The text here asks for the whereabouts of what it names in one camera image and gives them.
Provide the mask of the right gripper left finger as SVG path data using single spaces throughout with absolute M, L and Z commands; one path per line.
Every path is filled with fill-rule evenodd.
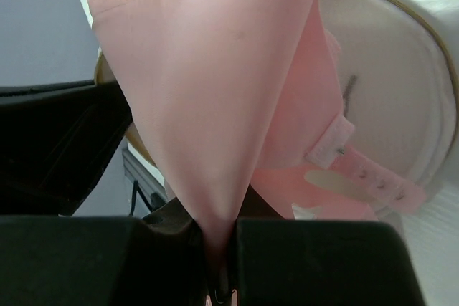
M 204 305 L 197 224 L 177 200 L 135 217 L 3 216 L 3 305 Z

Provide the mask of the pink bra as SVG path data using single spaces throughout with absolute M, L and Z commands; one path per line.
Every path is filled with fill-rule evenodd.
M 318 0 L 81 1 L 143 144 L 202 230 L 214 304 L 232 299 L 224 253 L 249 186 L 284 216 L 308 205 L 314 167 L 402 213 L 425 201 L 349 145 Z

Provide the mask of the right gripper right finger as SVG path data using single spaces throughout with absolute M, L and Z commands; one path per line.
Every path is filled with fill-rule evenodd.
M 238 305 L 425 304 L 388 224 L 243 218 L 235 239 Z

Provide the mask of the white mesh laundry bag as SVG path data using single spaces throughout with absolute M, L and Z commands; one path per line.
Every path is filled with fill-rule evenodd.
M 308 205 L 293 205 L 292 216 L 278 213 L 395 225 L 407 240 L 427 303 L 456 305 L 458 72 L 446 40 L 400 0 L 318 2 L 323 27 L 339 46 L 336 76 L 344 117 L 354 127 L 349 145 L 416 184 L 426 198 L 402 213 L 340 173 L 314 167 L 305 174 Z M 157 167 L 134 122 L 132 130 L 133 142 Z M 178 199 L 163 179 L 167 199 Z

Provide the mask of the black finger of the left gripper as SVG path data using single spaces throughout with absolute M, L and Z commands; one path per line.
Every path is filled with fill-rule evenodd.
M 117 82 L 2 87 L 1 214 L 74 214 L 131 122 Z

